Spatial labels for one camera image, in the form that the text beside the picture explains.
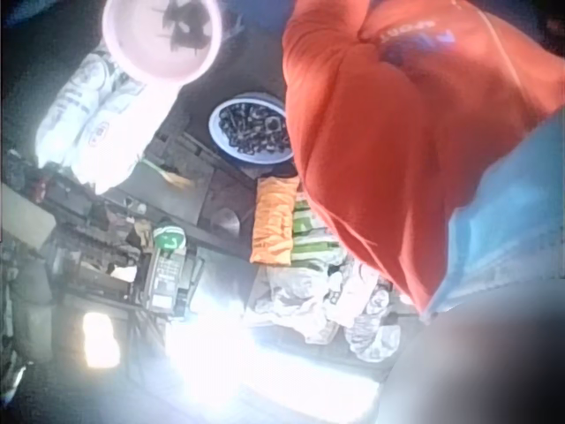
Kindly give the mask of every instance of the bright light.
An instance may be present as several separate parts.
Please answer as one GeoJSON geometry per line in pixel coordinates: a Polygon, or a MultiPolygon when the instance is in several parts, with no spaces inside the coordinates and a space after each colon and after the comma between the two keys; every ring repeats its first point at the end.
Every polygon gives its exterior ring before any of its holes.
{"type": "Polygon", "coordinates": [[[354,422],[376,405],[379,384],[290,355],[263,350],[245,383],[258,394],[319,420],[354,422]]]}
{"type": "Polygon", "coordinates": [[[120,363],[120,346],[112,320],[106,314],[88,312],[82,320],[85,356],[90,368],[112,368],[120,363]]]}
{"type": "Polygon", "coordinates": [[[377,382],[255,346],[234,317],[173,322],[166,347],[190,399],[215,413],[229,410],[242,384],[293,411],[335,423],[354,422],[376,405],[377,382]]]}
{"type": "Polygon", "coordinates": [[[166,349],[191,400],[219,407],[236,394],[254,352],[251,336],[234,317],[200,317],[168,325],[166,349]]]}

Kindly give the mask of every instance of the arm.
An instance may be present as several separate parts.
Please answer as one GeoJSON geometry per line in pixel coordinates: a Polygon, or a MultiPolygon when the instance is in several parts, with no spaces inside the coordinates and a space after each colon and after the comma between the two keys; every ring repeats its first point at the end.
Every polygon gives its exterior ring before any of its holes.
{"type": "Polygon", "coordinates": [[[445,270],[437,158],[417,89],[357,38],[367,5],[297,1],[283,40],[290,140],[316,211],[422,307],[445,270]]]}

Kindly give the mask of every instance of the orange cloth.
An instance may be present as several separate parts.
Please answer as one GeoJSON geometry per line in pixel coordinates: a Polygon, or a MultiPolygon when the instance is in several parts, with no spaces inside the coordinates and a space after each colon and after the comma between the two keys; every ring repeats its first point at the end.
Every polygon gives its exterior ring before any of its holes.
{"type": "Polygon", "coordinates": [[[249,262],[290,265],[292,213],[299,184],[298,177],[259,180],[249,262]]]}
{"type": "Polygon", "coordinates": [[[422,310],[451,214],[565,103],[565,64],[465,1],[385,0],[367,16],[368,4],[297,0],[283,39],[290,140],[315,211],[422,310]]]}

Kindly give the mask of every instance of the plastic bag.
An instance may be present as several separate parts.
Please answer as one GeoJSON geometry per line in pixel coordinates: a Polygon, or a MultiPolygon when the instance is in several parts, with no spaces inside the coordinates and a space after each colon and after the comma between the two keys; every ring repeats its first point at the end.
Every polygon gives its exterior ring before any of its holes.
{"type": "Polygon", "coordinates": [[[144,86],[129,79],[86,124],[72,159],[81,184],[102,194],[125,181],[162,121],[180,87],[144,86]]]}
{"type": "Polygon", "coordinates": [[[101,42],[59,91],[39,125],[35,155],[40,168],[49,162],[69,164],[85,123],[123,78],[127,76],[101,42]]]}

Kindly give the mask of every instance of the clutter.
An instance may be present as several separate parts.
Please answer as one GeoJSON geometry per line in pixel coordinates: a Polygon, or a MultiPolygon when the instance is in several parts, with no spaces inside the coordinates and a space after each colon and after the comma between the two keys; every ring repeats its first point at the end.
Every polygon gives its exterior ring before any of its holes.
{"type": "Polygon", "coordinates": [[[222,42],[215,0],[109,0],[102,16],[108,49],[132,78],[181,87],[204,74],[222,42]]]}
{"type": "Polygon", "coordinates": [[[260,179],[250,262],[290,265],[292,210],[298,184],[298,177],[260,179]]]}
{"type": "Polygon", "coordinates": [[[268,314],[271,322],[290,327],[315,339],[328,319],[323,299],[328,293],[328,274],[309,268],[266,267],[271,292],[257,300],[255,313],[268,314]]]}
{"type": "Polygon", "coordinates": [[[71,164],[83,127],[124,78],[127,76],[100,42],[61,88],[37,130],[35,154],[40,168],[49,162],[71,164]]]}
{"type": "Polygon", "coordinates": [[[292,157],[284,104],[271,95],[247,93],[220,104],[208,128],[221,149],[242,161],[268,165],[292,157]]]}
{"type": "Polygon", "coordinates": [[[374,309],[372,302],[375,296],[372,293],[379,280],[379,273],[375,272],[369,277],[365,273],[364,278],[361,271],[364,267],[366,265],[359,261],[351,261],[342,267],[344,277],[339,291],[330,292],[325,304],[328,319],[346,328],[353,327],[355,318],[363,313],[365,307],[374,309]]]}
{"type": "MultiPolygon", "coordinates": [[[[79,182],[93,185],[96,194],[119,185],[143,156],[179,89],[131,79],[101,42],[40,124],[35,138],[39,167],[49,162],[70,166],[79,182]]],[[[158,171],[176,186],[192,184],[158,171]]]]}
{"type": "Polygon", "coordinates": [[[390,358],[400,346],[399,325],[381,325],[388,313],[389,294],[377,289],[365,312],[355,318],[351,328],[345,329],[345,339],[360,360],[382,362],[390,358]]]}

